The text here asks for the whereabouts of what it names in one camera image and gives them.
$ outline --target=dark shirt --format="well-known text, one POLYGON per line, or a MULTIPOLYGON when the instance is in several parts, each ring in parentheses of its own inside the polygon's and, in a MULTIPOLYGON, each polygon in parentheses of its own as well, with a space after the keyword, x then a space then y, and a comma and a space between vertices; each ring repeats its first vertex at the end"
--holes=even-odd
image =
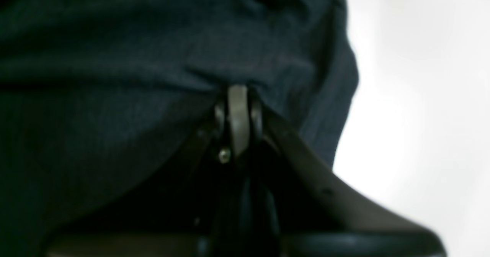
POLYGON ((358 82, 345 0, 2 0, 0 256, 161 167, 230 84, 332 164, 358 82))

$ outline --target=screw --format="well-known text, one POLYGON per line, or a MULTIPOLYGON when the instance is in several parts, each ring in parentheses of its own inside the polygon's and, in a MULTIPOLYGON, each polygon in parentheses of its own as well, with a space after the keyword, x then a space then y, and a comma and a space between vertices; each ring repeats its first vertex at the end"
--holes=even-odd
POLYGON ((230 159, 231 159, 231 151, 229 148, 222 148, 221 150, 219 150, 219 154, 218 154, 218 159, 219 161, 221 162, 221 164, 226 164, 228 162, 230 162, 230 159))

